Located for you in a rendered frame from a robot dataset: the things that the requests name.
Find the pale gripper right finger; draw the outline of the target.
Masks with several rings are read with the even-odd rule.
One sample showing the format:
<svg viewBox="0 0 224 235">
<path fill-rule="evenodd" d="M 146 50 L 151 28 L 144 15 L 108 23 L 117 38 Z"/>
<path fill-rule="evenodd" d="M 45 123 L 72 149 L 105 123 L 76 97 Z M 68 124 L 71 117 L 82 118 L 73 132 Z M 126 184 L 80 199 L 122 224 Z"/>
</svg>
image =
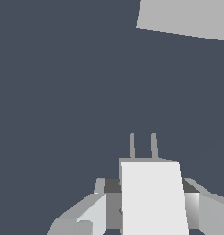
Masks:
<svg viewBox="0 0 224 235">
<path fill-rule="evenodd" d="M 183 178 L 189 229 L 204 235 L 224 235 L 224 197 L 212 194 L 194 179 Z"/>
</svg>

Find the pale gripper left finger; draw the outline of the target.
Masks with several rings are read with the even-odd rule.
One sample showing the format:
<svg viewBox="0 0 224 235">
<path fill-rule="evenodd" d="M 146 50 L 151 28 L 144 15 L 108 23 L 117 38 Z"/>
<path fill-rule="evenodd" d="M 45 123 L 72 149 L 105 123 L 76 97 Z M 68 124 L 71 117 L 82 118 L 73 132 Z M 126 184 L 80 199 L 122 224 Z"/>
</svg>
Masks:
<svg viewBox="0 0 224 235">
<path fill-rule="evenodd" d="M 107 229 L 122 230 L 121 208 L 120 180 L 97 178 L 94 192 L 56 218 L 47 235 L 104 235 Z"/>
</svg>

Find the white two-prong charger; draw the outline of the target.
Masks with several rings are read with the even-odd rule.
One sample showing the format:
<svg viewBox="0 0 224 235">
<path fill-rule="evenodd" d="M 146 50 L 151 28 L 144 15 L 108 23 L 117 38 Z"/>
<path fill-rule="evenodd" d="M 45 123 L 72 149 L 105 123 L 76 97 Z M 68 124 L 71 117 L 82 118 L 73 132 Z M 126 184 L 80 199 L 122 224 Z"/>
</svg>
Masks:
<svg viewBox="0 0 224 235">
<path fill-rule="evenodd" d="M 151 157 L 119 160 L 123 235 L 189 235 L 180 163 L 158 156 L 151 134 Z"/>
</svg>

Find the grey wall socket block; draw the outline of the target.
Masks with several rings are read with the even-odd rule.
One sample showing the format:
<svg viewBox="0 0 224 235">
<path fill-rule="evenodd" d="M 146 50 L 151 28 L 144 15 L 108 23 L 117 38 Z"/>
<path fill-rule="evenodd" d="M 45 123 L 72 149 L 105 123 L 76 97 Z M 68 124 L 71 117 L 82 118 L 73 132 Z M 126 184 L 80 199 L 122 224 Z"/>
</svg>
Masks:
<svg viewBox="0 0 224 235">
<path fill-rule="evenodd" d="M 224 41 L 224 0 L 141 0 L 136 28 Z"/>
</svg>

